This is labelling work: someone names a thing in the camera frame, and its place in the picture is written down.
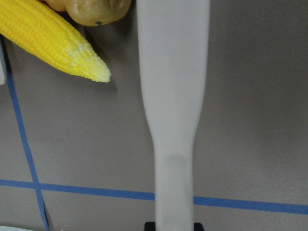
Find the brown toy potato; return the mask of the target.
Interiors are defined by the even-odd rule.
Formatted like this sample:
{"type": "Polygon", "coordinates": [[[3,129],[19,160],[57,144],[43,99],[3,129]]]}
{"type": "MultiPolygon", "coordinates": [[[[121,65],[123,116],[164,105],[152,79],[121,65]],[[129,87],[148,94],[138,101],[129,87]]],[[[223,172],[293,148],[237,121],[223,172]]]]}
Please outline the brown toy potato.
{"type": "Polygon", "coordinates": [[[130,0],[66,0],[69,16],[83,26],[101,26],[123,18],[130,9],[130,0]]]}

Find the yellow toy corn cob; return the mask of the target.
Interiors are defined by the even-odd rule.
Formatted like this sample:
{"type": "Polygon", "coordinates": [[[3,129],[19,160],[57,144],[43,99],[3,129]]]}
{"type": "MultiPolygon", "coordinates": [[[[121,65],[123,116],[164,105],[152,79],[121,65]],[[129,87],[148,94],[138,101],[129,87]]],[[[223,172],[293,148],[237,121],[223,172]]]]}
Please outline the yellow toy corn cob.
{"type": "Polygon", "coordinates": [[[0,33],[52,67],[107,83],[111,73],[91,44],[69,22],[38,0],[2,0],[0,33]]]}

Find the beige hand brush black bristles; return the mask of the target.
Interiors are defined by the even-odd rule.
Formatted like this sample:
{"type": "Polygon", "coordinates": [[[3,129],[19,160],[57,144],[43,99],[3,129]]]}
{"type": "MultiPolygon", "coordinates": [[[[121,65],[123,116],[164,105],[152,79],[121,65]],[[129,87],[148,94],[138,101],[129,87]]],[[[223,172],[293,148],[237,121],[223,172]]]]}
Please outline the beige hand brush black bristles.
{"type": "Polygon", "coordinates": [[[193,146],[202,110],[210,1],[137,1],[141,91],[154,147],[155,228],[192,231],[193,146]]]}

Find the tan toy ginger root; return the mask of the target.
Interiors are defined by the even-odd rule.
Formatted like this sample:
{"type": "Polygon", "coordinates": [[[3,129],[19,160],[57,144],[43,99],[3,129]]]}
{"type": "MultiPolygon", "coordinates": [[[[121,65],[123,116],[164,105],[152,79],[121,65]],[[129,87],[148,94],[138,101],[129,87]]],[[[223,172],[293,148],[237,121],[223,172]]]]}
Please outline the tan toy ginger root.
{"type": "Polygon", "coordinates": [[[45,2],[57,12],[66,12],[64,0],[45,0],[45,2]]]}

